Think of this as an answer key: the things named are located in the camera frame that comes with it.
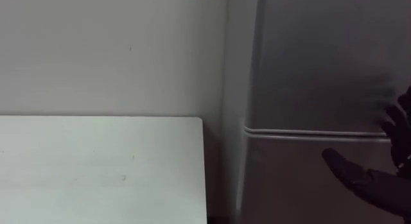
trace white wall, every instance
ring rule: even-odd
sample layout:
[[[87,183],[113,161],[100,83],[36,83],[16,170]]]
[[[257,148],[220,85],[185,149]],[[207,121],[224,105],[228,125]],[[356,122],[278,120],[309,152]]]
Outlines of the white wall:
[[[0,114],[200,116],[219,134],[226,0],[0,0]]]

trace refrigerator door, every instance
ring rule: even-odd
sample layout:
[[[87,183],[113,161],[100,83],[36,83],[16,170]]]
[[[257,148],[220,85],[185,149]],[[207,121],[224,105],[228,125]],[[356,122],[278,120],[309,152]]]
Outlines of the refrigerator door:
[[[381,135],[411,84],[411,0],[259,0],[250,132]]]
[[[321,157],[334,148],[365,167],[394,172],[390,146],[372,140],[300,137],[249,138],[240,190],[241,224],[402,223],[357,198]]]

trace stainless steel refrigerator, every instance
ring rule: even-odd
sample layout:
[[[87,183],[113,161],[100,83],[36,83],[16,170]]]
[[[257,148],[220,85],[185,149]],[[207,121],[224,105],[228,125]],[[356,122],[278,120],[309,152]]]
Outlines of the stainless steel refrigerator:
[[[321,158],[395,172],[376,124],[411,84],[411,0],[229,0],[223,159],[236,223],[402,223]]]

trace hand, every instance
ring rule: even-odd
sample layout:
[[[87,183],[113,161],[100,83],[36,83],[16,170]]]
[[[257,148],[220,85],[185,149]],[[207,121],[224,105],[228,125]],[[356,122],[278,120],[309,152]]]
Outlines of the hand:
[[[391,139],[391,157],[398,168],[397,176],[411,179],[411,87],[398,98],[405,114],[395,105],[387,108],[394,123],[386,121],[382,129]]]
[[[333,149],[324,150],[322,156],[333,174],[355,195],[411,223],[411,87],[398,98],[398,103],[405,114],[392,105],[387,108],[387,114],[393,123],[386,121],[381,126],[391,139],[397,177],[364,169]]]

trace finger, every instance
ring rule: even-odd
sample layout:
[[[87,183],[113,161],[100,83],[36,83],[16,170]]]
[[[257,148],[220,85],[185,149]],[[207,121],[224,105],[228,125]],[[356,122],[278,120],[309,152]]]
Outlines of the finger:
[[[375,170],[364,170],[333,149],[322,156],[339,181],[357,197],[399,216],[411,215],[411,181]]]
[[[405,118],[404,113],[402,113],[399,108],[394,105],[389,106],[386,109],[386,112],[398,128],[408,128],[408,121]]]
[[[386,121],[382,123],[381,129],[387,134],[387,137],[389,137],[391,141],[398,138],[398,129],[391,122]]]
[[[408,116],[411,116],[411,96],[408,94],[401,95],[398,98],[398,103]]]

